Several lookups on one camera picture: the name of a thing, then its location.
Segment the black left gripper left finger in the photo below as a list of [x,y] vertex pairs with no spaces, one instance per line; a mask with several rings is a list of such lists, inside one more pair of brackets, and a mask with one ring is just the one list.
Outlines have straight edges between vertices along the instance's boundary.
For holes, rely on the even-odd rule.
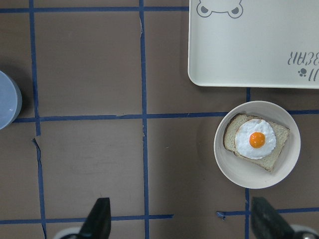
[[78,233],[79,239],[108,239],[111,232],[109,198],[98,198]]

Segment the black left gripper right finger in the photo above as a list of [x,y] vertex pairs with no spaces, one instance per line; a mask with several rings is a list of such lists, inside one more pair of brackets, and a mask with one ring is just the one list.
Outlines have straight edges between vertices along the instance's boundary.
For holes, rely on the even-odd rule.
[[257,239],[292,239],[295,232],[264,197],[253,197],[251,229]]

